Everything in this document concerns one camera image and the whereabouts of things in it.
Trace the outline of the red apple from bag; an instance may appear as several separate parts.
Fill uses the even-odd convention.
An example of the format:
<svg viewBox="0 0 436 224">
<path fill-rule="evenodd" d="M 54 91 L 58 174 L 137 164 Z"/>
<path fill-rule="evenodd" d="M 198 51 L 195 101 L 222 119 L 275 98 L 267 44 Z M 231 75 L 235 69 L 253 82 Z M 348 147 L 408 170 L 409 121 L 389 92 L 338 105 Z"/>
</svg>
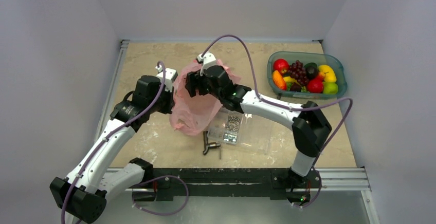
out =
<svg viewBox="0 0 436 224">
<path fill-rule="evenodd" d="M 285 59 L 277 59 L 273 63 L 273 70 L 277 71 L 280 75 L 287 73 L 289 69 L 289 63 Z"/>
</svg>

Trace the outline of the orange red fruit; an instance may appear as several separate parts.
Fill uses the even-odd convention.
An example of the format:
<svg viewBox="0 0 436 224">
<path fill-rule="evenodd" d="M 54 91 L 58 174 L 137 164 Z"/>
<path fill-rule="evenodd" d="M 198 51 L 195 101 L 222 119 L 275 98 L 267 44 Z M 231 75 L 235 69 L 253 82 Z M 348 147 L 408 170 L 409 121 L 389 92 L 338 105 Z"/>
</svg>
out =
<svg viewBox="0 0 436 224">
<path fill-rule="evenodd" d="M 280 90 L 287 90 L 287 83 L 278 70 L 275 70 L 272 73 L 272 80 Z"/>
</svg>

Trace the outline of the purple grapes bunch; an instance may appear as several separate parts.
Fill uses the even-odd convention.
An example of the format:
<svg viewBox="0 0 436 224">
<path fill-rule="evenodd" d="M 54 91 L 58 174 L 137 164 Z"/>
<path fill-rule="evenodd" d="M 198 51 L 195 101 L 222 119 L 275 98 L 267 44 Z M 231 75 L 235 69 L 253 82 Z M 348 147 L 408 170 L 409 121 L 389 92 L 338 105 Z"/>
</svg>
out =
<svg viewBox="0 0 436 224">
<path fill-rule="evenodd" d="M 299 60 L 296 60 L 294 63 L 291 63 L 288 69 L 288 73 L 294 79 L 296 79 L 299 85 L 306 86 L 309 82 L 309 79 L 306 76 L 305 68 L 303 67 L 303 63 Z"/>
</svg>

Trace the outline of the pink plastic bag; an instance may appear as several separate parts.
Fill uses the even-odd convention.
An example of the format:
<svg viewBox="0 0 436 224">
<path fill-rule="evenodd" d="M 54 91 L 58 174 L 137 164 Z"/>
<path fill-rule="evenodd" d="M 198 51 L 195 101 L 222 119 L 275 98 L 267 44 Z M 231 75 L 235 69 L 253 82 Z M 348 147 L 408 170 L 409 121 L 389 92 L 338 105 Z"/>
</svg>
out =
<svg viewBox="0 0 436 224">
<path fill-rule="evenodd" d="M 221 109 L 222 104 L 213 95 L 191 97 L 185 88 L 187 74 L 201 69 L 197 61 L 186 65 L 173 84 L 174 106 L 169 116 L 170 125 L 188 136 L 196 136 L 205 130 Z"/>
</svg>

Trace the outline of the dark red fig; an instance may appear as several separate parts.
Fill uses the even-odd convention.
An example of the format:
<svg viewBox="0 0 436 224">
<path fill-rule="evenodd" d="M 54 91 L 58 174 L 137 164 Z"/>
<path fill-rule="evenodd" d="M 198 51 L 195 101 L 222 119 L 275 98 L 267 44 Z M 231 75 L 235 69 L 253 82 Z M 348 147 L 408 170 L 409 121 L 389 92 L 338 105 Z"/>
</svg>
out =
<svg viewBox="0 0 436 224">
<path fill-rule="evenodd" d="M 292 83 L 292 85 L 289 87 L 289 91 L 301 92 L 302 87 L 298 83 Z"/>
</svg>

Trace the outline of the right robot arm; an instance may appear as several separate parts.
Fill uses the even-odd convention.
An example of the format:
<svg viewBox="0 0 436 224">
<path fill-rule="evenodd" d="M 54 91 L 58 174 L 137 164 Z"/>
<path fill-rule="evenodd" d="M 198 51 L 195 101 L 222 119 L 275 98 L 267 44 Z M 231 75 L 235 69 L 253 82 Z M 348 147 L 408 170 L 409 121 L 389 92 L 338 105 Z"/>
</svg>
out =
<svg viewBox="0 0 436 224">
<path fill-rule="evenodd" d="M 302 105 L 260 95 L 247 86 L 234 83 L 219 65 L 204 72 L 189 72 L 185 88 L 190 97 L 212 95 L 229 111 L 260 116 L 290 129 L 297 154 L 290 167 L 289 181 L 294 186 L 302 186 L 308 181 L 309 172 L 332 131 L 320 106 L 312 101 Z"/>
</svg>

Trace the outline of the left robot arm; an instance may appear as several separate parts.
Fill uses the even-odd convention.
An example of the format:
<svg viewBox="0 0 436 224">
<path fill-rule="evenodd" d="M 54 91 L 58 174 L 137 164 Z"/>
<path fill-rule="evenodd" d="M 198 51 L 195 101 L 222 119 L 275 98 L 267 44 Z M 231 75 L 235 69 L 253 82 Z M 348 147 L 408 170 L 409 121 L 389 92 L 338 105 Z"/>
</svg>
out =
<svg viewBox="0 0 436 224">
<path fill-rule="evenodd" d="M 103 176 L 152 113 L 171 113 L 176 77 L 175 73 L 142 76 L 135 89 L 115 105 L 104 131 L 82 161 L 65 178 L 56 177 L 51 182 L 62 223 L 73 218 L 93 223 L 108 201 L 122 191 L 134 185 L 146 188 L 155 184 L 153 165 L 140 158 L 132 159 L 119 173 L 106 179 Z"/>
</svg>

